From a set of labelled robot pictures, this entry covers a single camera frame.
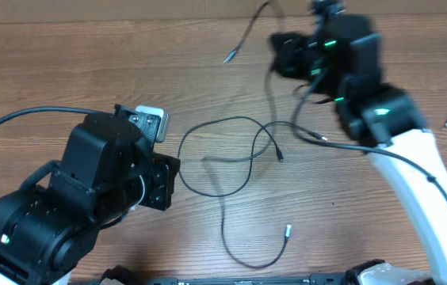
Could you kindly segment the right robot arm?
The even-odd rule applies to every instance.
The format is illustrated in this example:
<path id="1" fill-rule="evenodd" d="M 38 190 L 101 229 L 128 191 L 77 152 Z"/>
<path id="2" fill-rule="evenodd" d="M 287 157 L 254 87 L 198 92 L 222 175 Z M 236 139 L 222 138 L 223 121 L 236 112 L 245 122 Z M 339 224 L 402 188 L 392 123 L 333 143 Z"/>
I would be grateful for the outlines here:
<path id="1" fill-rule="evenodd" d="M 436 139 L 408 93 L 382 78 L 381 36 L 372 21 L 347 14 L 340 1 L 315 1 L 311 35 L 270 37 L 274 70 L 327 95 L 347 148 L 364 153 L 398 196 L 426 251 L 429 271 L 375 259 L 339 278 L 342 284 L 447 284 L 447 170 Z"/>

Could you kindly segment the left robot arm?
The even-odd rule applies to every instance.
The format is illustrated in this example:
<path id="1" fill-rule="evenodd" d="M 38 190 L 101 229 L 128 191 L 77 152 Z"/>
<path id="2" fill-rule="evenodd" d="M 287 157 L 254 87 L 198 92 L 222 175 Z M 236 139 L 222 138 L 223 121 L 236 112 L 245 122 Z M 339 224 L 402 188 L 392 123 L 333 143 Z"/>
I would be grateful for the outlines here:
<path id="1" fill-rule="evenodd" d="M 141 105 L 82 114 L 63 156 L 0 198 L 0 284 L 66 284 L 102 230 L 138 206 L 171 205 L 181 163 L 154 150 L 168 114 Z"/>

